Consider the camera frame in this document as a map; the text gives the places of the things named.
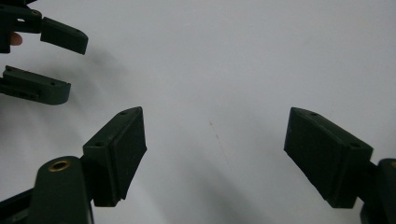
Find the small hole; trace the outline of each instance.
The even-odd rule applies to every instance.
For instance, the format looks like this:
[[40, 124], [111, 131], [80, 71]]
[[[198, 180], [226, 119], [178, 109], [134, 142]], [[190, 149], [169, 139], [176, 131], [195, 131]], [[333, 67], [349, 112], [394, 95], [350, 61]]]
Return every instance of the small hole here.
[[352, 147], [361, 147], [361, 145], [357, 144], [357, 143], [351, 143], [350, 144]]
[[55, 163], [53, 163], [51, 165], [49, 170], [51, 172], [58, 172], [58, 171], [62, 171], [64, 169], [66, 169], [69, 166], [70, 166], [70, 162], [69, 161], [57, 161], [57, 162], [55, 162]]
[[105, 145], [104, 142], [97, 142], [97, 143], [95, 143], [95, 146], [96, 146], [96, 147], [102, 147], [102, 146], [104, 146], [104, 145]]

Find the white surface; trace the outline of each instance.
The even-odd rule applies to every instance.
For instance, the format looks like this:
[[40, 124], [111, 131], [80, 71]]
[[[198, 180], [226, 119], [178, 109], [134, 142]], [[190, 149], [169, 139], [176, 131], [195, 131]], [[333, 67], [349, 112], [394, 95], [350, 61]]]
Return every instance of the white surface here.
[[143, 106], [148, 152], [105, 223], [360, 223], [324, 202], [283, 151], [292, 106], [396, 157], [396, 3], [379, 0], [50, 1], [85, 56], [22, 35], [6, 64], [72, 83], [48, 106], [0, 95], [0, 200]]

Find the clamp jaw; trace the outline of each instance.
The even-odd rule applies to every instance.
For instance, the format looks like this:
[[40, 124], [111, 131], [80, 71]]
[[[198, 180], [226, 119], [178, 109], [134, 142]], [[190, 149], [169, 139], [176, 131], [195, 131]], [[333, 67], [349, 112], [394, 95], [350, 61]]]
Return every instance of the clamp jaw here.
[[[41, 34], [43, 42], [85, 54], [88, 37], [76, 28], [42, 18], [39, 11], [27, 6], [34, 1], [0, 0], [0, 53], [10, 53], [11, 34], [22, 32]], [[69, 98], [70, 84], [6, 66], [0, 78], [0, 93], [46, 105], [60, 105]]]
[[125, 199], [147, 151], [143, 110], [124, 110], [83, 147], [79, 159], [48, 161], [35, 187], [0, 203], [1, 224], [92, 224], [95, 206], [114, 207]]
[[285, 151], [333, 208], [359, 197], [362, 224], [396, 223], [396, 160], [370, 162], [373, 148], [320, 114], [290, 110]]
[[34, 2], [0, 0], [0, 53], [10, 53], [11, 33], [40, 34], [40, 40], [64, 49], [85, 54], [88, 37], [80, 30], [42, 18], [39, 11], [27, 5]]

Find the finger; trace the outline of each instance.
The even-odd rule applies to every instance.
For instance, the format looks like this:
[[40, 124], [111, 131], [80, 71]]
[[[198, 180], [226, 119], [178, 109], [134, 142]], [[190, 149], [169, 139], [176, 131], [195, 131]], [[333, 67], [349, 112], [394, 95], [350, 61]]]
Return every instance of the finger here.
[[18, 46], [22, 43], [22, 37], [17, 33], [11, 34], [11, 45]]

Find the dark green plastic part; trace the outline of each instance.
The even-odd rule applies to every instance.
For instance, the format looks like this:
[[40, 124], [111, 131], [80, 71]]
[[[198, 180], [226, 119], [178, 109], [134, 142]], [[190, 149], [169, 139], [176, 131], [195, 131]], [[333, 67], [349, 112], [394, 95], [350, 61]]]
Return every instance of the dark green plastic part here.
[[146, 150], [141, 107], [120, 112], [84, 145], [81, 159], [92, 177], [96, 206], [116, 206], [125, 199]]
[[27, 224], [91, 224], [90, 199], [79, 158], [61, 157], [40, 167]]
[[285, 151], [334, 208], [351, 208], [373, 149], [321, 115], [290, 110]]
[[11, 66], [6, 66], [3, 78], [0, 78], [1, 93], [46, 105], [67, 102], [70, 88], [69, 83]]
[[40, 40], [85, 54], [88, 37], [80, 30], [49, 18], [44, 18], [41, 27]]

